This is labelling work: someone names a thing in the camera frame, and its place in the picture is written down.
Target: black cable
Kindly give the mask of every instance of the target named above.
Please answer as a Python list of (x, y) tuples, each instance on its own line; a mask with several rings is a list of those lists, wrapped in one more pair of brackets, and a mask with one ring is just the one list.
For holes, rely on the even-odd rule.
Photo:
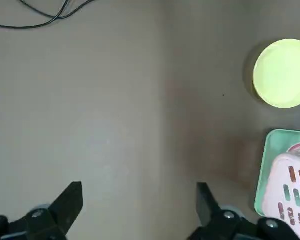
[(75, 14), (76, 12), (78, 12), (80, 9), (82, 9), (84, 6), (86, 6), (87, 4), (95, 1), (95, 0), (88, 0), (86, 2), (84, 2), (83, 4), (81, 4), (79, 7), (77, 7), (74, 11), (70, 12), (69, 14), (65, 15), (65, 16), (61, 16), (66, 7), (68, 6), (68, 3), (70, 0), (65, 0), (64, 4), (62, 5), (62, 8), (60, 9), (60, 11), (58, 12), (58, 14), (56, 16), (52, 16), (52, 15), (49, 15), (49, 14), (46, 14), (38, 9), (36, 9), (35, 7), (29, 5), (28, 3), (26, 3), (24, 0), (19, 0), (21, 3), (23, 3), (25, 6), (27, 6), (28, 8), (34, 10), (35, 12), (43, 15), (43, 16), (46, 16), (48, 18), (51, 18), (51, 20), (45, 22), (45, 23), (42, 23), (42, 24), (38, 24), (38, 25), (31, 25), (31, 26), (10, 26), (10, 25), (1, 25), (0, 24), (0, 28), (2, 29), (15, 29), (15, 30), (20, 30), (20, 29), (38, 29), (38, 28), (42, 28), (44, 26), (47, 26), (47, 25), (50, 25), (52, 24), (53, 22), (55, 22), (56, 20), (62, 20), (62, 19), (66, 19), (66, 18), (69, 18), (71, 17), (73, 14)]
[[(47, 13), (44, 13), (43, 11), (40, 11), (38, 9), (36, 9), (34, 6), (31, 6), (29, 3), (27, 3), (25, 0), (18, 0), (20, 3), (22, 3), (23, 5), (25, 5), (26, 7), (30, 8), (31, 10), (35, 11), (36, 13), (45, 16), (47, 18), (51, 18), (53, 19), (55, 16), (53, 15), (49, 15)], [(86, 2), (84, 2), (83, 4), (81, 4), (80, 6), (78, 6), (75, 10), (73, 10), (72, 12), (70, 12), (69, 14), (65, 15), (65, 16), (59, 16), (57, 19), (58, 20), (62, 20), (62, 19), (67, 19), (69, 17), (71, 17), (73, 14), (75, 14), (76, 12), (78, 12), (79, 10), (81, 10), (85, 5), (94, 2), (96, 0), (88, 0)]]

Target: green container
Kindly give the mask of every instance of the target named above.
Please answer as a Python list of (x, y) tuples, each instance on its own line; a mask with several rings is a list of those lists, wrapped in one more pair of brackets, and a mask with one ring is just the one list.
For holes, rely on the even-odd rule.
[(268, 178), (275, 158), (299, 143), (300, 131), (276, 129), (266, 136), (258, 187), (254, 201), (254, 209), (260, 216), (265, 217), (262, 211), (262, 203), (264, 201)]

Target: gray table surface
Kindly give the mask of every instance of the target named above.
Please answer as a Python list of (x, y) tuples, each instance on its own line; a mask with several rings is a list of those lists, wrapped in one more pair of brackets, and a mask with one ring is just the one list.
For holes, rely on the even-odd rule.
[[(42, 21), (0, 0), (1, 24)], [(0, 214), (81, 180), (69, 239), (185, 239), (207, 181), (254, 221), (266, 134), (300, 130), (300, 106), (251, 92), (258, 50), (282, 38), (300, 40), (300, 0), (100, 0), (46, 28), (0, 29)]]

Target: white basket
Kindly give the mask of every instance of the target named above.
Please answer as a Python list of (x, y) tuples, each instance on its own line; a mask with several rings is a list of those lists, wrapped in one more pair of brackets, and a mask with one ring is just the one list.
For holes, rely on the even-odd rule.
[(273, 162), (262, 203), (266, 217), (285, 221), (300, 237), (300, 144)]

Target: round lid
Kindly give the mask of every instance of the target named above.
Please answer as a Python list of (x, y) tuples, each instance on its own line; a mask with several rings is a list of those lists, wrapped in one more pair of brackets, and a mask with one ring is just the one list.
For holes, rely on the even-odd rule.
[(300, 105), (300, 40), (284, 39), (268, 46), (255, 63), (253, 84), (273, 107)]

